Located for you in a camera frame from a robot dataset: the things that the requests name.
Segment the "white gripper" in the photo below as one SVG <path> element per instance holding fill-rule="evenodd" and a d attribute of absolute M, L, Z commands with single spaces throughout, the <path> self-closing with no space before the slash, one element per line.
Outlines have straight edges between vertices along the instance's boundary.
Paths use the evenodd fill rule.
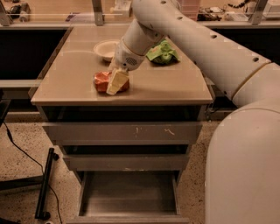
<path fill-rule="evenodd" d="M 144 61 L 145 48 L 140 44 L 129 45 L 123 39 L 117 44 L 115 54 L 108 67 L 113 71 L 106 93 L 115 95 L 129 80 L 128 71 L 136 70 Z"/>

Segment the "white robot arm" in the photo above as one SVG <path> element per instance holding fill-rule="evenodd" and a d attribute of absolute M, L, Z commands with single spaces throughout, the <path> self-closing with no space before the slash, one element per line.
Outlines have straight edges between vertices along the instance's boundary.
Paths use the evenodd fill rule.
<path fill-rule="evenodd" d="M 175 0 L 133 0 L 132 8 L 108 94 L 169 38 L 238 108 L 208 147 L 205 224 L 280 224 L 280 67 L 184 16 Z"/>

